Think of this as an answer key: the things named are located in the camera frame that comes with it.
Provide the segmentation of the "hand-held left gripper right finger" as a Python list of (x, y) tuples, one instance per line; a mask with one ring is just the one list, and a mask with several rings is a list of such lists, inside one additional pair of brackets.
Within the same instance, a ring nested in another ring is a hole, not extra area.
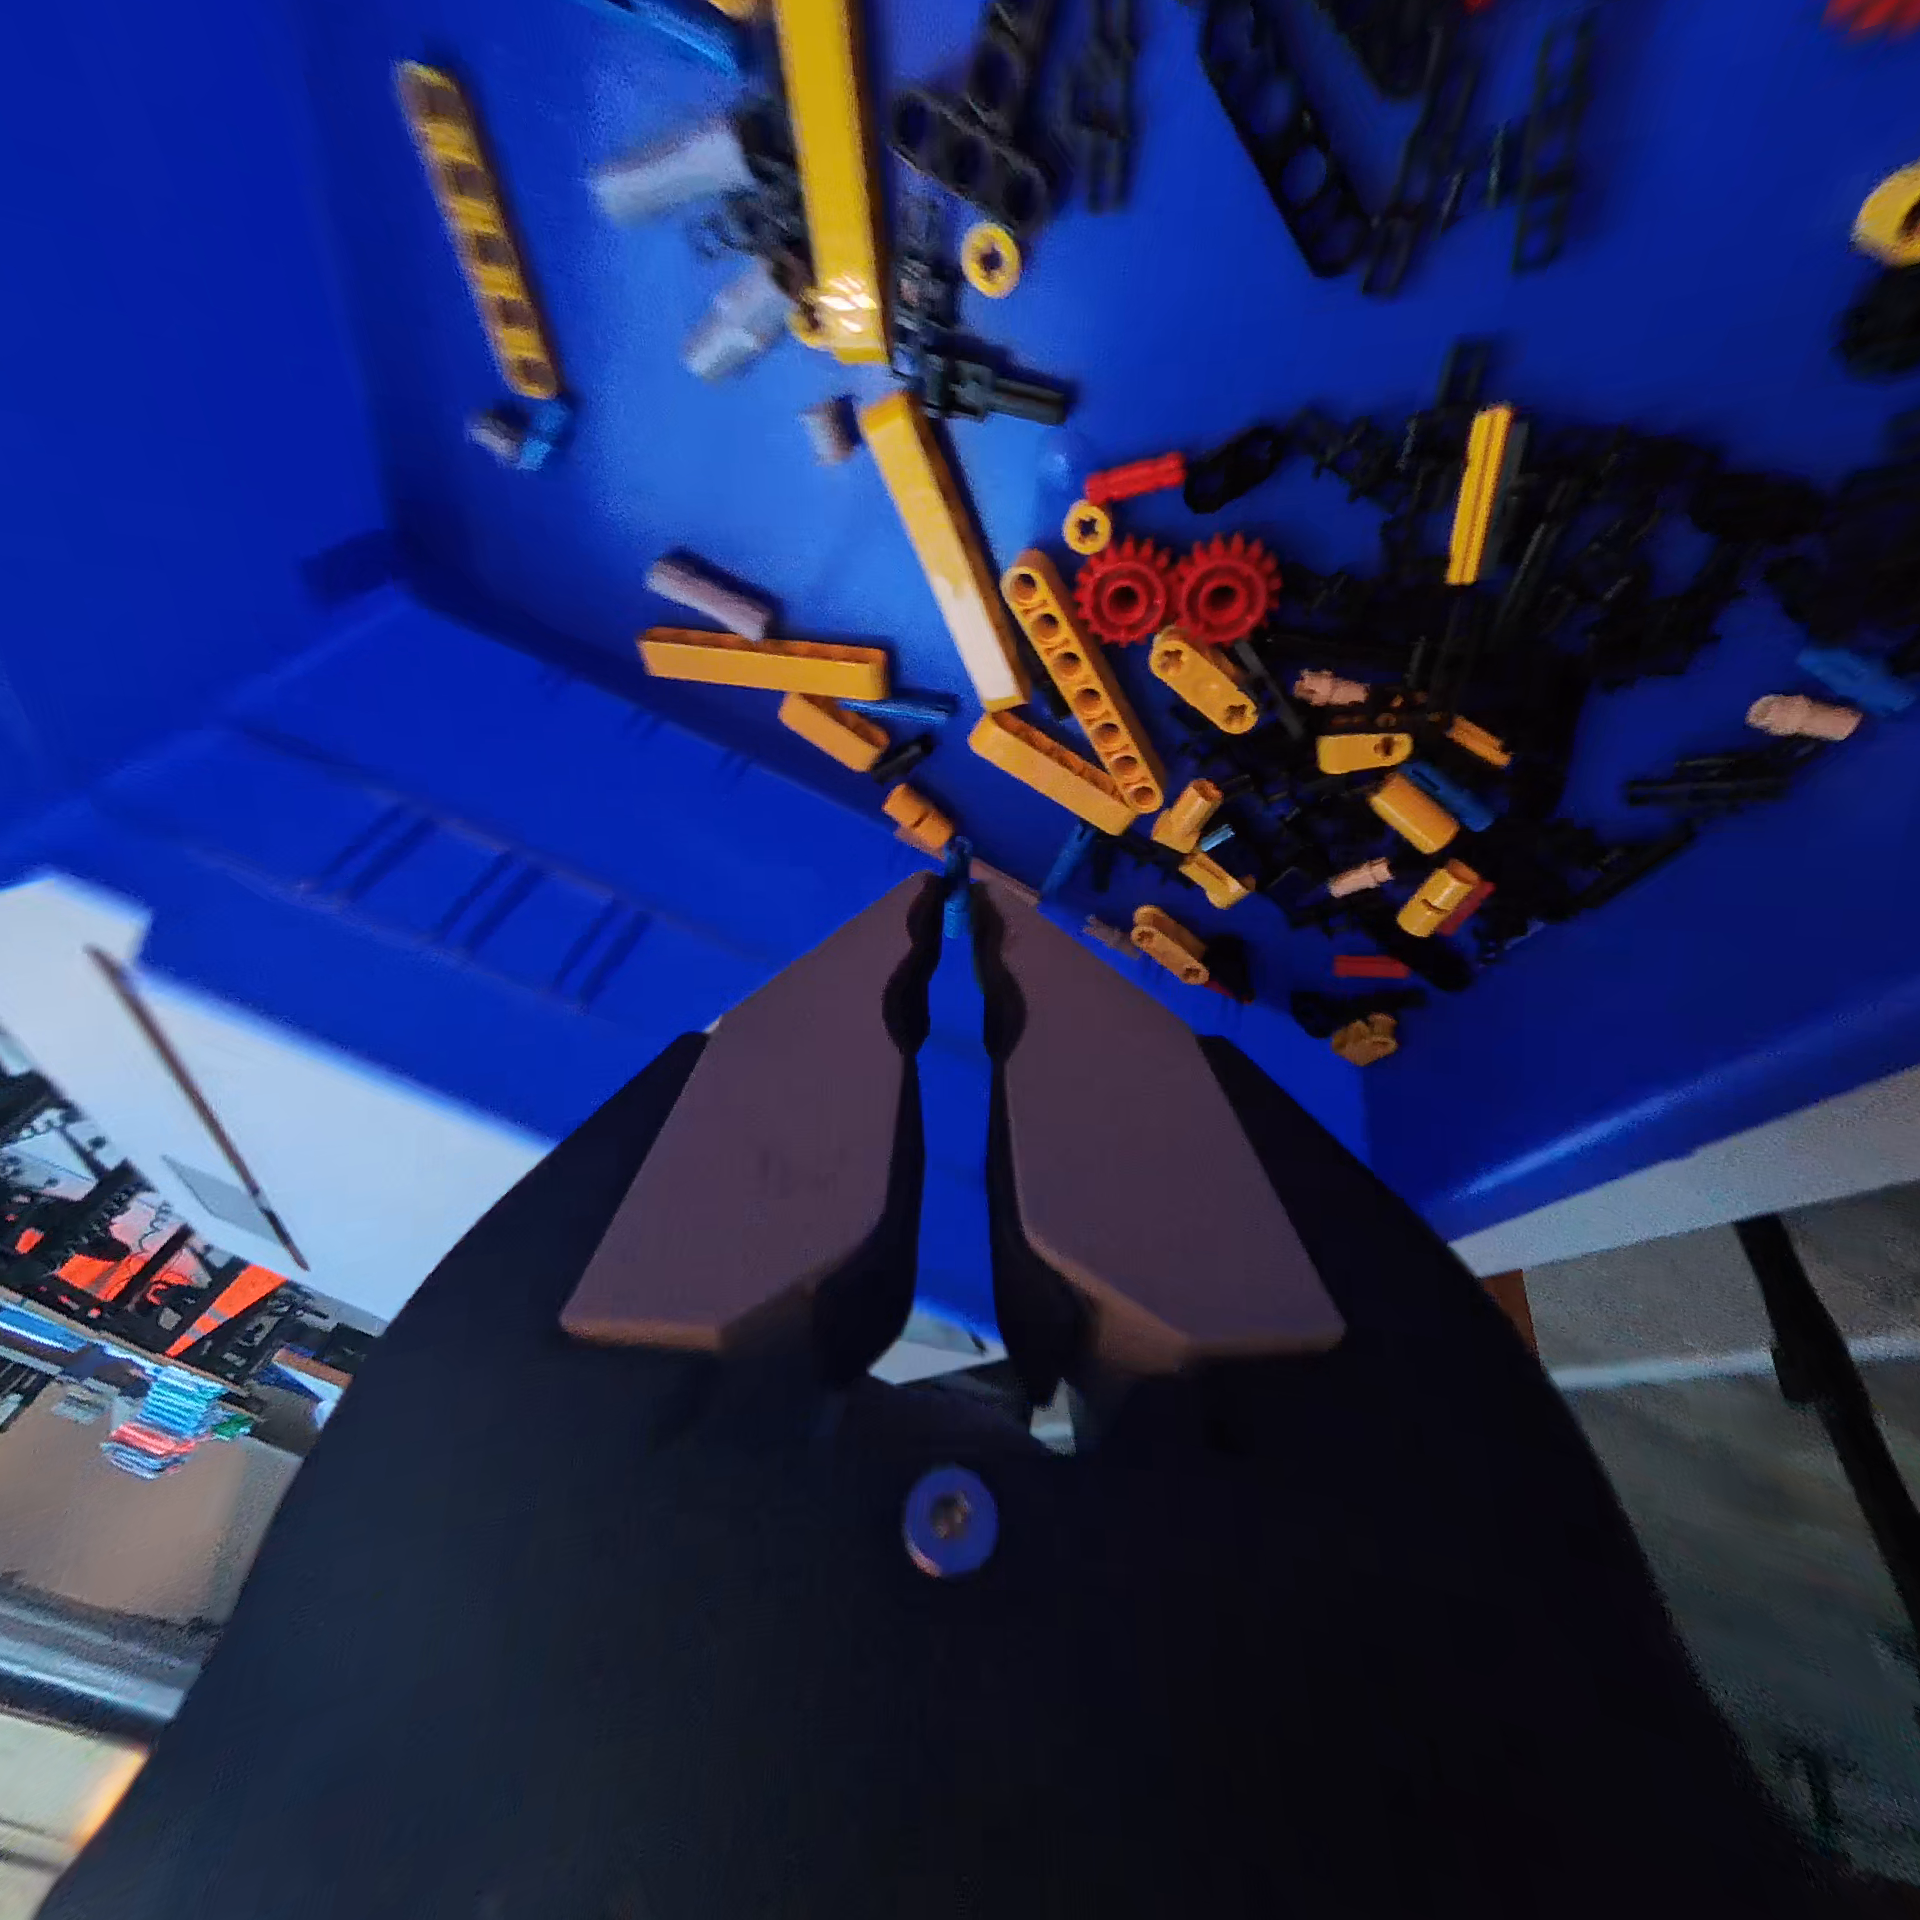
[(1034, 905), (972, 884), (986, 1212), (1032, 1402), (1329, 1354), (1348, 1325), (1200, 1035)]

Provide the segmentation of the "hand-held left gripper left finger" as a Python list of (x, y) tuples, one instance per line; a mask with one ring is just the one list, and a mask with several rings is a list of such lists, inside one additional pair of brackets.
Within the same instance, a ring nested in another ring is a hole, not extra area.
[(726, 1010), (560, 1313), (573, 1339), (797, 1354), (840, 1386), (913, 1308), (944, 879), (901, 882)]

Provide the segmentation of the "stack of coloured trays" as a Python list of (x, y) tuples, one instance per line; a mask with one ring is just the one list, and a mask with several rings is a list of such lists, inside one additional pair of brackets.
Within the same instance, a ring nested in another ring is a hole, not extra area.
[(168, 1362), (151, 1371), (146, 1395), (108, 1431), (101, 1457), (137, 1482), (165, 1482), (206, 1443), (249, 1437), (255, 1417), (245, 1390)]

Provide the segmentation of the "blue plastic bin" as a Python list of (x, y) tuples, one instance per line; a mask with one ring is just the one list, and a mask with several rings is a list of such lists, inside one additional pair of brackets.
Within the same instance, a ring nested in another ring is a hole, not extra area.
[[(1128, 206), (986, 339), (1069, 444), (1402, 414), (1456, 339), (1536, 427), (1833, 482), (1916, 379), (1833, 358), (1848, 227), (1916, 158), (1916, 36), (1597, 4), (1567, 250), (1474, 212), (1401, 298), (1308, 274), (1181, 4), (1140, 4)], [(678, 347), (719, 268), (584, 174), (728, 94), (588, 4), (5, 4), (5, 819), (151, 909), (151, 972), (562, 1137), (906, 867), (767, 703), (660, 689), (653, 554), (972, 701), (865, 459), (783, 343)]]

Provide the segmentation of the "pile of lego pieces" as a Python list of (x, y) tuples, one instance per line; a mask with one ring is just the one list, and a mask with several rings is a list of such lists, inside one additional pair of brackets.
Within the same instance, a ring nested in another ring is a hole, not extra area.
[(1916, 457), (1820, 364), (1916, 52), (1804, 4), (773, 4), (865, 36), (893, 361), (705, 389), (625, 211), (710, 130), (700, 251), (808, 262), (799, 92), (614, 4), (382, 4), (465, 94), (560, 325), (520, 476), (398, 402), (399, 763), (566, 871), (498, 962), (672, 1030), (865, 890), (857, 761), (944, 847), (1068, 858), (1192, 1019), (1370, 1019), (1382, 1092), (1916, 1063)]

